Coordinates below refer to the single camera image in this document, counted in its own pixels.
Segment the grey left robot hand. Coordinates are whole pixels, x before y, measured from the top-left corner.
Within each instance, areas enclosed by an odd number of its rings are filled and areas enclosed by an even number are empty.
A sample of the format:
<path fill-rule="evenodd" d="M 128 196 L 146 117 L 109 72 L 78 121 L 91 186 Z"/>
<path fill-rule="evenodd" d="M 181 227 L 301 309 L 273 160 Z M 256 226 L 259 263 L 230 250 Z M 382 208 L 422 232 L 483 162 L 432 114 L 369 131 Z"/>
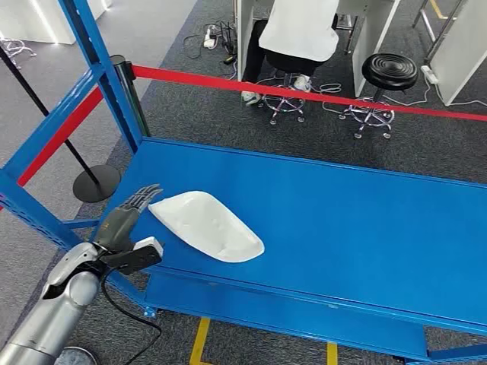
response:
<path fill-rule="evenodd" d="M 111 210 L 97 229 L 94 244 L 108 253 L 131 251 L 134 247 L 131 232 L 138 218 L 156 195 L 162 192 L 159 183 L 144 186 L 129 196 L 125 202 Z"/>

